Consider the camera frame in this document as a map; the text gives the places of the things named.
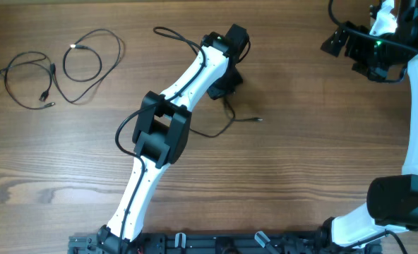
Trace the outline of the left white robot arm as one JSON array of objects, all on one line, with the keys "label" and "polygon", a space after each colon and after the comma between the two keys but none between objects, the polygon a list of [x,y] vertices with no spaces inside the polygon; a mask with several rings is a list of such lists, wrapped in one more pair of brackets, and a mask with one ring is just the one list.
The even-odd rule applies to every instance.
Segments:
[{"label": "left white robot arm", "polygon": [[183,153],[191,131],[192,111],[203,95],[226,100],[243,82],[236,65],[251,47],[245,28],[233,24],[226,35],[212,32],[201,43],[188,41],[196,59],[160,94],[148,92],[141,107],[122,123],[136,120],[131,177],[109,222],[97,233],[104,253],[129,253],[140,236],[148,205],[162,175]]}]

